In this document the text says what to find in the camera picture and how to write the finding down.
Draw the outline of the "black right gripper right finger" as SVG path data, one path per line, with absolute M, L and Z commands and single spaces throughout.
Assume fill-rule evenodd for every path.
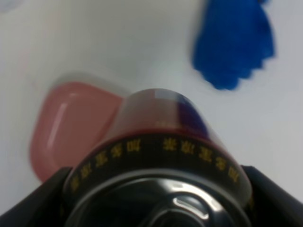
M 258 169 L 242 167 L 252 186 L 248 214 L 253 227 L 301 227 L 303 203 Z

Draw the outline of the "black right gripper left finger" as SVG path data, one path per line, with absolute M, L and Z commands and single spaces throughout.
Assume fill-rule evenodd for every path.
M 16 206 L 0 216 L 2 227 L 62 227 L 67 219 L 63 185 L 71 171 L 63 167 Z

